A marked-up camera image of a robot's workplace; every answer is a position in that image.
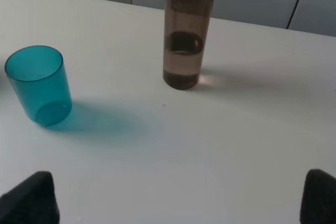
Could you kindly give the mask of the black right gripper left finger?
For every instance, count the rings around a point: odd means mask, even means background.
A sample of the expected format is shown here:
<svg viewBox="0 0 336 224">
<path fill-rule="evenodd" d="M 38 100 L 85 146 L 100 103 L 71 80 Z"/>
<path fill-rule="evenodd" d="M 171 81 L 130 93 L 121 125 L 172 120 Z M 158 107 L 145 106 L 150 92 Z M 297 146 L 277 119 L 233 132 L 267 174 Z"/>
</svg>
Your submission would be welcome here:
<svg viewBox="0 0 336 224">
<path fill-rule="evenodd" d="M 60 223 L 51 172 L 38 171 L 1 195 L 1 223 Z"/>
</svg>

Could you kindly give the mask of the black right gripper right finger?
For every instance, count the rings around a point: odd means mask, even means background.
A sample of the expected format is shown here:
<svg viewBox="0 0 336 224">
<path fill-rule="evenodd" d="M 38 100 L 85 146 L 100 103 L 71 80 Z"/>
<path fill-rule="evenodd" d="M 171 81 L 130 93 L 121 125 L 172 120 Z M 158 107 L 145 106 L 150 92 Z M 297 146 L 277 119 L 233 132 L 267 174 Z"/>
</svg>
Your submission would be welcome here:
<svg viewBox="0 0 336 224">
<path fill-rule="evenodd" d="M 304 184 L 300 223 L 335 223 L 335 177 L 311 169 Z"/>
</svg>

